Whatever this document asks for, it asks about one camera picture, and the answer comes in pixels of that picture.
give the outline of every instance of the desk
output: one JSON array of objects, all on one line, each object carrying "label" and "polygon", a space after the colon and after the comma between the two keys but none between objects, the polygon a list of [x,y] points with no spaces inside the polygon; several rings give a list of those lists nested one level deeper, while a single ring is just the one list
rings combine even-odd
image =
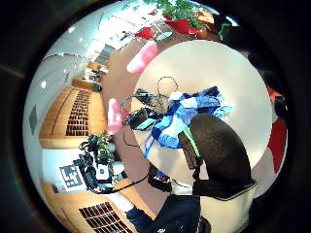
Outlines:
[{"label": "desk", "polygon": [[[188,94],[216,85],[225,99],[233,104],[233,112],[225,116],[224,121],[240,136],[251,168],[259,162],[269,140],[272,110],[264,82],[247,58],[216,42],[183,42],[163,51],[146,67],[134,92],[141,87],[157,94],[156,84],[163,76],[173,77],[179,90]],[[169,95],[174,88],[170,79],[160,83],[162,94]],[[131,110],[138,109],[138,105],[139,102],[133,99]],[[134,135],[142,146],[149,132],[135,130]],[[160,148],[155,142],[148,158],[171,178],[193,183],[192,171],[182,150]]]}]

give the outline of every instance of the wooden bookshelf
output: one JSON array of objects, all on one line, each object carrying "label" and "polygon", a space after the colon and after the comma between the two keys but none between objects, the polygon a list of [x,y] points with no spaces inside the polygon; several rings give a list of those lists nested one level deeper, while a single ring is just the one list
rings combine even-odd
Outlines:
[{"label": "wooden bookshelf", "polygon": [[106,129],[101,95],[88,89],[67,87],[53,102],[39,141],[44,149],[75,149],[89,134]]}]

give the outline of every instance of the wooden cabinet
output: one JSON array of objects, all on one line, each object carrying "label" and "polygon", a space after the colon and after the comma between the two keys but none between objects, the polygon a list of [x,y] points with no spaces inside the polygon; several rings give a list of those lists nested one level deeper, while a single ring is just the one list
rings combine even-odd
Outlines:
[{"label": "wooden cabinet", "polygon": [[[115,188],[130,183],[124,179],[116,183]],[[71,194],[54,193],[52,186],[41,183],[49,207],[57,219],[73,233],[79,232],[136,232],[126,216],[105,195],[83,191]],[[143,210],[151,218],[150,211],[134,187],[121,191],[138,209]]]},{"label": "wooden cabinet", "polygon": [[89,134],[106,129],[101,94],[67,87],[50,107],[39,140],[44,149],[75,149]]}]

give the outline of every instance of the blue cloth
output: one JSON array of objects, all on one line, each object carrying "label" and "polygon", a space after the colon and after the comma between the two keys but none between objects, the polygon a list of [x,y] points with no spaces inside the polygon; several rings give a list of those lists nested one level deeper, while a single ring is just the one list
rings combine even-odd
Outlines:
[{"label": "blue cloth", "polygon": [[139,233],[195,232],[200,217],[200,198],[194,195],[170,195],[154,221],[136,207],[127,212],[126,217]]},{"label": "blue cloth", "polygon": [[168,110],[155,122],[152,135],[160,147],[179,149],[181,145],[178,134],[190,125],[193,117],[205,113],[223,118],[225,113],[231,112],[232,108],[223,105],[224,101],[216,86],[193,95],[180,91],[173,92],[168,98]]}]

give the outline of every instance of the ceiling light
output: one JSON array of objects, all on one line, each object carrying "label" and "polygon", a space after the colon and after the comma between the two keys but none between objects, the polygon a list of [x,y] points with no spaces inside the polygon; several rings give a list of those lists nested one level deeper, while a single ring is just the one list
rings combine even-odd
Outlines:
[{"label": "ceiling light", "polygon": [[71,27],[69,27],[68,32],[69,32],[69,33],[72,33],[75,29],[76,29],[76,27],[71,26]]},{"label": "ceiling light", "polygon": [[42,81],[41,82],[41,88],[44,89],[47,86],[47,81]]}]

